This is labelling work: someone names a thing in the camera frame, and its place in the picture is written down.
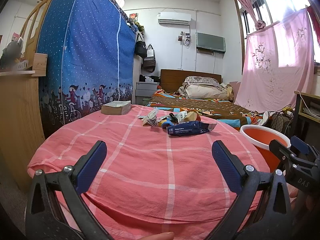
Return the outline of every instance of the wooden box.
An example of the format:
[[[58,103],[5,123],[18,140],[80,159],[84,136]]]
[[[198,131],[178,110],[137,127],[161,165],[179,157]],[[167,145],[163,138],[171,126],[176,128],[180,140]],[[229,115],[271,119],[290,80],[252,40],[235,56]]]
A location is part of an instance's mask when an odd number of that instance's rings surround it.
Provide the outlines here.
[[[36,71],[33,77],[44,77],[47,69],[47,54],[35,53],[32,70]]]

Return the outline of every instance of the pink plaid tablecloth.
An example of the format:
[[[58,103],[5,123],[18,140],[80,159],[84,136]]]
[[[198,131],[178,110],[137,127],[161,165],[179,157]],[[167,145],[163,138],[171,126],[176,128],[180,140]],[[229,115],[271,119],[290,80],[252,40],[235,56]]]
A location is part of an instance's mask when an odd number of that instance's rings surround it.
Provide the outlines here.
[[[61,171],[103,140],[107,157],[82,197],[116,240],[165,231],[175,232],[177,239],[203,239],[236,197],[212,158],[212,143],[222,140],[244,164],[259,171],[269,168],[258,150],[225,123],[202,117],[203,122],[218,125],[203,135],[171,137],[161,128],[142,127],[138,116],[150,111],[150,107],[132,106],[121,116],[95,112],[63,126],[39,147],[28,173]],[[158,116],[166,113],[160,110]],[[76,228],[61,193],[58,198]]]

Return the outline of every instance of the metal screw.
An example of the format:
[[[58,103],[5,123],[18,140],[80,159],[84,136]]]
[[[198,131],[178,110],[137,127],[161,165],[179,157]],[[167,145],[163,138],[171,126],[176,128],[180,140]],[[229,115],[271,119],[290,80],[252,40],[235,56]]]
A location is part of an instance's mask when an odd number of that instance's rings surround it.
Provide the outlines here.
[[[250,171],[250,172],[254,171],[254,167],[251,166],[251,165],[247,165],[247,166],[245,167],[245,169],[246,169],[247,171]]]
[[[70,171],[72,171],[72,166],[71,166],[71,165],[65,166],[65,167],[63,168],[63,171],[64,171],[64,172],[70,172]]]
[[[36,170],[36,173],[35,173],[37,176],[41,175],[42,174],[42,170]]]
[[[282,171],[281,170],[276,170],[276,174],[281,176],[282,175]]]

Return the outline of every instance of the book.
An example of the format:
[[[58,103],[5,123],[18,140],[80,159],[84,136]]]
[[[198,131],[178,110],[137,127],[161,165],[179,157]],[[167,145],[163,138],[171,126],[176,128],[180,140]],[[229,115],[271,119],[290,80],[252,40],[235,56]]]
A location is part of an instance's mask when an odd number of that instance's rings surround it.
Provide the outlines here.
[[[113,101],[101,106],[101,113],[109,115],[127,114],[131,109],[131,101]]]

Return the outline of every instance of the dark blue plastic package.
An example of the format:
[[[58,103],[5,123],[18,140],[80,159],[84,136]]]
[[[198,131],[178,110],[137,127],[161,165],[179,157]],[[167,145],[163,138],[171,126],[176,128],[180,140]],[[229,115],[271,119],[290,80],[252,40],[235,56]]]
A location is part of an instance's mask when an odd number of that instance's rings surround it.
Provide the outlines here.
[[[195,135],[210,132],[216,125],[216,123],[191,121],[169,126],[167,131],[169,135],[173,136]]]

